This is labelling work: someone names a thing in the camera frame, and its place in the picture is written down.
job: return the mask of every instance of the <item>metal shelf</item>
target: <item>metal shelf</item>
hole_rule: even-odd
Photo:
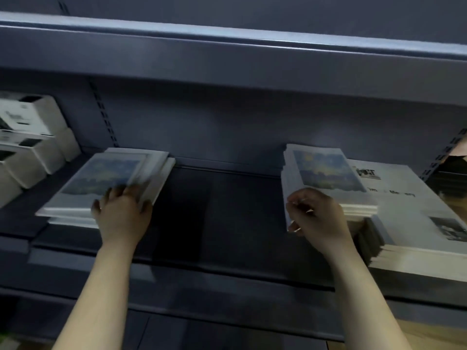
[[[0,12],[0,67],[467,105],[467,46]]]

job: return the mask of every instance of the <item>stack of books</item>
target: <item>stack of books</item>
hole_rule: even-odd
[[[0,92],[0,208],[79,154],[53,97]]]
[[[467,281],[467,225],[409,167],[349,162],[378,203],[356,240],[367,264]]]
[[[288,144],[284,158],[281,173],[284,200],[292,192],[310,187],[334,198],[349,221],[378,212],[377,202],[340,149]]]
[[[49,223],[98,228],[91,215],[91,205],[108,188],[139,184],[140,206],[153,204],[159,196],[174,164],[168,152],[132,148],[108,148],[97,153],[36,212],[50,217]]]

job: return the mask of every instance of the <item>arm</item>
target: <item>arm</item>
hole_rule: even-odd
[[[411,349],[353,244],[340,205],[309,188],[291,194],[288,201],[294,220],[289,231],[300,229],[297,235],[305,236],[331,266],[349,350]],[[312,214],[304,212],[310,208]]]
[[[121,348],[131,260],[152,214],[149,202],[139,212],[137,191],[137,186],[109,189],[101,201],[94,202],[92,215],[102,247],[53,350]]]

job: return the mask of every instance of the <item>white box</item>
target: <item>white box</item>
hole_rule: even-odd
[[[70,128],[66,128],[61,132],[58,132],[54,137],[67,162],[73,161],[81,154],[81,149],[79,148],[75,135]]]
[[[26,189],[47,177],[34,152],[27,148],[0,145],[0,164]]]
[[[0,92],[0,117],[13,130],[54,135],[67,128],[52,96]]]
[[[10,176],[3,165],[0,165],[0,192],[0,208],[22,193],[19,184]]]
[[[0,131],[0,145],[31,150],[50,175],[65,165],[65,158],[53,136]]]

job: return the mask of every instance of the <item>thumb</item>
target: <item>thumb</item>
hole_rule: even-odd
[[[151,200],[146,200],[143,203],[143,208],[141,209],[141,215],[143,215],[144,218],[151,219],[152,216],[152,204]]]
[[[313,217],[307,215],[306,212],[300,210],[296,205],[288,202],[285,205],[287,212],[292,220],[294,220],[301,228],[305,227],[306,225],[310,225],[313,221]]]

